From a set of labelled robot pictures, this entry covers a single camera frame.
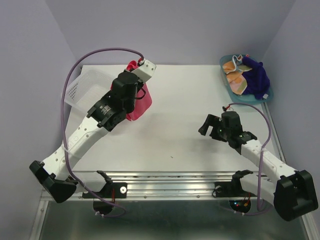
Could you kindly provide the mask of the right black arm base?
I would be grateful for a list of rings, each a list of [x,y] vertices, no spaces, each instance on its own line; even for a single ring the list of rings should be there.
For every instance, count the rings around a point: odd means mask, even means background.
[[[257,208],[257,212],[249,213],[251,209],[251,197],[256,194],[250,191],[245,191],[242,187],[241,180],[249,180],[249,183],[253,183],[255,178],[258,182],[258,177],[261,177],[261,173],[254,173],[250,170],[238,170],[232,176],[230,181],[216,181],[215,187],[212,192],[214,198],[230,198],[228,208],[225,210],[231,211],[234,214],[241,216],[257,216],[262,213],[262,208]]]

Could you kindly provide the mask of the purple towel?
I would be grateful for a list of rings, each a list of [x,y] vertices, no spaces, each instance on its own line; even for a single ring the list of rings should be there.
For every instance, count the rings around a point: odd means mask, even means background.
[[[247,87],[242,94],[254,95],[257,100],[262,100],[271,86],[264,64],[247,56],[242,58],[242,63],[251,68],[251,70],[242,73],[247,82]]]

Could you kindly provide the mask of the teal plastic tray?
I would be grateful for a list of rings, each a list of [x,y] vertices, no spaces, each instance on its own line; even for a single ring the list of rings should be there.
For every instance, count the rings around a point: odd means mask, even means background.
[[[237,95],[232,92],[232,89],[227,81],[227,75],[223,71],[223,64],[229,62],[232,60],[232,55],[225,55],[220,58],[219,65],[220,65],[220,73],[222,77],[222,82],[224,83],[224,86],[226,87],[226,90],[233,102],[237,103],[247,103],[251,105],[258,105],[263,104],[271,101],[274,97],[274,91],[272,87],[269,87],[269,90],[266,92],[266,96],[264,96],[262,99],[256,99],[253,94],[247,94],[247,95]]]

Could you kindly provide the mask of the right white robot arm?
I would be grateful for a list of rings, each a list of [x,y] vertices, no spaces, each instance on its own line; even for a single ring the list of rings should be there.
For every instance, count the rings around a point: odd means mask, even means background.
[[[289,222],[318,209],[319,203],[312,175],[296,170],[265,149],[258,138],[244,131],[240,116],[226,111],[221,116],[208,114],[198,132],[204,136],[209,127],[213,140],[228,145],[261,171],[236,171],[230,181],[216,181],[215,198],[241,198],[254,195],[271,204],[278,215]]]

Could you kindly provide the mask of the orange patterned towel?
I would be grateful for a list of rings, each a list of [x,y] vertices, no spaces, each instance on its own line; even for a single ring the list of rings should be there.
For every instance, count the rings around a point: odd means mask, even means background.
[[[227,82],[236,95],[242,95],[248,84],[243,76],[244,72],[250,71],[252,68],[243,64],[243,56],[233,55],[231,60],[222,65],[222,70],[226,74]]]

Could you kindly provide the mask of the aluminium mounting rail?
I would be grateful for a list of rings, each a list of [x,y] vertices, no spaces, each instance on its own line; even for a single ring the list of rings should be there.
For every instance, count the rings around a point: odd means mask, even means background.
[[[215,182],[229,182],[235,172],[232,171],[204,171],[204,172],[165,172],[165,171],[140,171],[140,172],[105,172],[114,182],[127,183],[127,196],[119,201],[184,201],[184,200],[220,200],[231,198],[213,197],[212,192]],[[261,179],[253,183],[241,180],[245,191],[252,192],[256,199],[260,194],[261,199],[272,203],[280,176],[264,172]]]

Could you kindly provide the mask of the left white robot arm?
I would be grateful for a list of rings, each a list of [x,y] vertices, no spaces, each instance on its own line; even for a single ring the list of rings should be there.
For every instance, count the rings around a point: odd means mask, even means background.
[[[137,102],[146,97],[144,85],[149,79],[137,69],[121,72],[110,90],[94,98],[86,117],[70,137],[64,137],[61,146],[43,161],[30,164],[29,169],[56,203],[65,202],[79,189],[90,191],[73,173],[73,167],[96,142],[138,108]]]

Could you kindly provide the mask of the pink microfiber towel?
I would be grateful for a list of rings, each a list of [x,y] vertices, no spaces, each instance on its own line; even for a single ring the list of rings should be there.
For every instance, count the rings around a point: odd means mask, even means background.
[[[137,93],[137,97],[143,97],[135,101],[135,107],[133,112],[126,115],[126,119],[129,121],[135,121],[140,118],[152,105],[152,98],[146,84],[143,85],[142,89]]]

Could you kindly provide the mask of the white plastic basket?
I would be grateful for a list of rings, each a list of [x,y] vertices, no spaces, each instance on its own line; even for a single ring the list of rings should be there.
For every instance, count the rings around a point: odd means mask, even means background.
[[[115,78],[106,72],[89,69],[67,86],[64,102],[86,114],[111,89]]]

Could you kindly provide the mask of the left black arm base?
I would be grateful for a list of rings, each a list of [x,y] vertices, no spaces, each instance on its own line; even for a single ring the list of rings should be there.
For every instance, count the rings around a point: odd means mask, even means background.
[[[94,200],[92,207],[96,216],[100,216],[102,218],[116,218],[121,217],[126,214],[126,209],[116,204],[116,199],[126,199],[128,192],[128,184],[126,182],[114,182],[105,172],[101,170],[96,171],[99,175],[101,175],[105,183],[102,186],[100,191],[94,191],[94,195],[91,192],[83,192],[83,199],[96,199],[96,196],[99,196],[103,199],[110,199],[108,203],[98,200]],[[118,215],[111,215],[113,209],[117,207],[122,209],[122,213]]]

